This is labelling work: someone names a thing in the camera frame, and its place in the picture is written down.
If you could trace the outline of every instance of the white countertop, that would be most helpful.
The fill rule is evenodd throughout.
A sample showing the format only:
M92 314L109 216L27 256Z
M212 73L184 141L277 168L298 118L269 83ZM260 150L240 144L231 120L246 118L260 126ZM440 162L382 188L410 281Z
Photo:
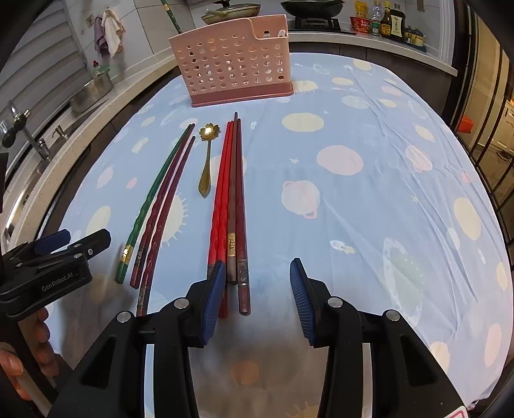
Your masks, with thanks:
M2 248L4 250L12 249L22 242L32 241L35 238L54 195L87 146L113 117L139 93L176 66L175 56L170 56L115 84L114 88L107 95L107 101L101 104L73 133L45 169L25 203L20 220L7 244L5 235L7 218L15 205L20 191L41 161L34 150L30 151L14 174L4 194L4 211L0 215ZM57 125L61 125L63 129L66 129L76 119L77 117L73 115L71 109L66 110L43 135L47 145L50 147L54 142L51 135Z
M331 32L289 32L290 42L327 42L335 44L356 45L365 48L380 49L392 54L397 54L410 58L433 68L444 71L445 73L457 76L458 71L452 66L443 63L437 57L419 51L410 46L402 45L382 37L369 35L366 33L346 34Z

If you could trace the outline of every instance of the spoon handle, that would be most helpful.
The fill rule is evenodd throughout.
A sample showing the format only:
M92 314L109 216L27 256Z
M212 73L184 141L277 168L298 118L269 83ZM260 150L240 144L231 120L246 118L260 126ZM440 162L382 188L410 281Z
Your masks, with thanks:
M207 197L211 191L211 141L207 144L207 158L205 160L204 170L201 173L198 191L203 197Z

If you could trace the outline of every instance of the metal pot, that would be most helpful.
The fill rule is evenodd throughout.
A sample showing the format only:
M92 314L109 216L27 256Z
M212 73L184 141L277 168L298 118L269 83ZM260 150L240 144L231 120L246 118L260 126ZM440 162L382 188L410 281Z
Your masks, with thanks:
M223 7L216 10L207 10L207 13L201 17L208 25L232 19L252 18L261 11L260 4L244 3L231 6L230 0L219 0L214 4L221 4Z
M287 13L304 19L331 19L341 13L343 4L343 0L288 0L281 2Z
M80 87L69 100L71 108L82 113L94 105L113 88L113 82L109 73L105 71L86 85Z

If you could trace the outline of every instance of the perforated basket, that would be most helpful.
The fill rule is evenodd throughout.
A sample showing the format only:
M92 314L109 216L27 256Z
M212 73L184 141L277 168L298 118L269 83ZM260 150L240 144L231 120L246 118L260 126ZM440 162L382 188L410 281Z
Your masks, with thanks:
M193 107L293 94L288 41L285 15L234 19L170 38Z

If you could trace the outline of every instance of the table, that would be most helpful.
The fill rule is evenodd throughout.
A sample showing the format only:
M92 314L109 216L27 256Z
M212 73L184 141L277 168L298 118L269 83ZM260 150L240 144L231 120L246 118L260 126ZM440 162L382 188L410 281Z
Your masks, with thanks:
M134 311L132 266L123 286L112 278L151 184L189 123L196 131L219 124L223 136L238 111L252 314L239 315L231 297L209 345L190 350L201 416L316 416L326 350L302 335L288 275L295 257L357 309L398 309L466 405L487 397L510 344L512 284L498 222L464 149L391 71L323 54L291 54L291 62L291 97L193 109L179 77L115 137L62 223L73 239L107 228L112 244L91 261L93 282L50 306L54 348L74 366L117 312ZM221 148L212 143L207 199L197 190L206 144L192 149L149 312L205 277ZM151 413L151 367L145 378Z

